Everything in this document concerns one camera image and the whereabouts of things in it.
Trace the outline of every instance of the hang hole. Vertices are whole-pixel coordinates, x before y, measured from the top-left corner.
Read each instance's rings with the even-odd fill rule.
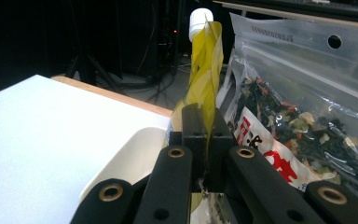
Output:
[[[341,38],[337,35],[330,35],[327,40],[328,46],[332,49],[339,49],[342,45]]]

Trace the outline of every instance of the white surface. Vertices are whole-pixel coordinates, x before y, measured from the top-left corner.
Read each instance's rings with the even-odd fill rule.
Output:
[[[82,189],[117,151],[168,122],[40,76],[1,91],[0,223],[68,223]]]
[[[207,21],[213,21],[212,11],[208,8],[197,8],[191,13],[188,28],[188,38],[190,42],[193,42],[193,36],[204,28]]]
[[[135,184],[153,171],[166,130],[144,128],[137,132],[99,172],[81,194],[81,201],[101,181],[115,178]]]

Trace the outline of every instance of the metal screw hole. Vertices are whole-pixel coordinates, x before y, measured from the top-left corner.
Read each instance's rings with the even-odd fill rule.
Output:
[[[168,151],[168,155],[172,158],[180,158],[185,155],[185,152],[180,148],[174,148]]]
[[[103,202],[112,202],[123,194],[123,188],[119,184],[110,184],[100,190],[99,198]]]
[[[250,150],[250,149],[247,149],[247,148],[240,148],[237,150],[237,154],[241,157],[244,157],[244,158],[252,158],[255,153]]]
[[[347,197],[336,189],[321,187],[318,189],[318,193],[323,199],[330,203],[346,204],[348,202]]]

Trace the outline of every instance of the yellow plastic bag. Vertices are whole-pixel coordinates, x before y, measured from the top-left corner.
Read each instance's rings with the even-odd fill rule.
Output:
[[[217,21],[208,21],[205,28],[194,35],[188,89],[173,110],[169,129],[170,132],[182,131],[182,108],[197,103],[208,134],[207,147],[213,127],[215,100],[223,64],[221,35],[222,25]]]

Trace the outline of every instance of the clear plastic bag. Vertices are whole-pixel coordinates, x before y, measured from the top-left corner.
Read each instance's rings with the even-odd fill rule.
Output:
[[[289,162],[295,172],[289,183],[307,173],[304,184],[327,179],[358,195],[358,30],[234,14],[231,19],[237,92],[225,119],[238,140],[263,148],[277,170],[282,167],[271,155]],[[246,125],[250,112],[261,128]],[[265,140],[265,130],[283,149]],[[294,187],[303,189],[300,183]]]

